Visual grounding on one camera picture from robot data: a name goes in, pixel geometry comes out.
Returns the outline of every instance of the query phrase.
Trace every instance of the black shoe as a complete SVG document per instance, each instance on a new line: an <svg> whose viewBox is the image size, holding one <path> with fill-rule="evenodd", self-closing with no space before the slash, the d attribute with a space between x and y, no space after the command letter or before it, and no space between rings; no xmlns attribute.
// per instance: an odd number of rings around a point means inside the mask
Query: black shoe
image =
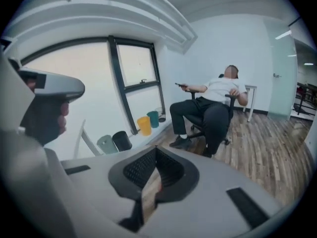
<svg viewBox="0 0 317 238"><path fill-rule="evenodd" d="M207 158L211 158L211 157L213 156L213 154L211 154L211 153L208 151L208 147L205 147L202 156L207 157Z"/></svg>
<svg viewBox="0 0 317 238"><path fill-rule="evenodd" d="M177 136L176 140L169 144L169 146L176 149L187 149L191 143L192 141L189 138L181 138L181 136Z"/></svg>

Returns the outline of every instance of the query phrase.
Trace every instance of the white t-shirt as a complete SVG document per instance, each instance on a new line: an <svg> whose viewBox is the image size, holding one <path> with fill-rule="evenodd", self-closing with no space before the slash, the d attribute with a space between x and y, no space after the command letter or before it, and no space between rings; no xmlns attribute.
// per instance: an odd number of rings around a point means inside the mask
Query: white t-shirt
<svg viewBox="0 0 317 238"><path fill-rule="evenodd" d="M238 78L214 78L204 85L207 87L207 90L202 94L203 98L221 102L228 106L230 106L230 98L225 97L225 95L229 94L231 89L238 89L240 93L247 92L245 85Z"/></svg>

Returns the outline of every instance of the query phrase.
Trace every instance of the chair armrest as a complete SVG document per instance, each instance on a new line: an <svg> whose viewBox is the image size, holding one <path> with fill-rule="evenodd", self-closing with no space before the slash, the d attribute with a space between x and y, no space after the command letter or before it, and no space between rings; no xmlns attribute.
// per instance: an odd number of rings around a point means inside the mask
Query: chair armrest
<svg viewBox="0 0 317 238"><path fill-rule="evenodd" d="M231 100L232 100L232 99L237 99L237 96L233 96L233 95L230 95L230 94L226 94L225 97L228 97L228 98L230 98Z"/></svg>
<svg viewBox="0 0 317 238"><path fill-rule="evenodd" d="M195 99L195 93L199 93L199 91L195 91L195 90L188 90L188 91L185 91L185 92L192 94L192 100Z"/></svg>
<svg viewBox="0 0 317 238"><path fill-rule="evenodd" d="M237 99L237 97L233 96L233 95L230 95L230 94L226 94L225 97L230 98L229 115L230 115L230 117L233 117L233 107L234 107L234 102Z"/></svg>

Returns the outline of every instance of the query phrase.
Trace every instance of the white desk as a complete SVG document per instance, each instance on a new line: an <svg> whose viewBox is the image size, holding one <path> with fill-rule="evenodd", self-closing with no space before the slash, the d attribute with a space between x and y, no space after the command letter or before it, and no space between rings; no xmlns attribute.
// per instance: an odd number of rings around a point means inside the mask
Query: white desk
<svg viewBox="0 0 317 238"><path fill-rule="evenodd" d="M254 103L255 103L256 95L257 95L257 88L258 87L254 86L254 85L246 85L248 99L249 99L249 92L251 89L253 89L252 102L251 102L251 108L250 108L248 121L251 121L251 117L253 114Z"/></svg>

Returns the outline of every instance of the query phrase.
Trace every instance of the window pane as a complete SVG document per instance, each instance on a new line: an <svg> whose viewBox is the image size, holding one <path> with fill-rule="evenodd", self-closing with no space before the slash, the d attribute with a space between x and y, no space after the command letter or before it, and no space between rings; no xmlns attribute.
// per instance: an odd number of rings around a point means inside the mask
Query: window pane
<svg viewBox="0 0 317 238"><path fill-rule="evenodd" d="M61 49L28 63L27 67L75 77L85 84L85 94L69 106L67 131L49 143L51 149L65 152L67 148L68 155L74 151L84 119L85 131L95 145L100 137L107 134L112 136L120 130L131 135L110 69L107 43Z"/></svg>
<svg viewBox="0 0 317 238"><path fill-rule="evenodd" d="M148 112L161 107L157 86L131 92L126 96L137 129L139 129L137 124L139 118L145 117Z"/></svg>
<svg viewBox="0 0 317 238"><path fill-rule="evenodd" d="M150 49L117 45L117 50L125 86L156 80Z"/></svg>

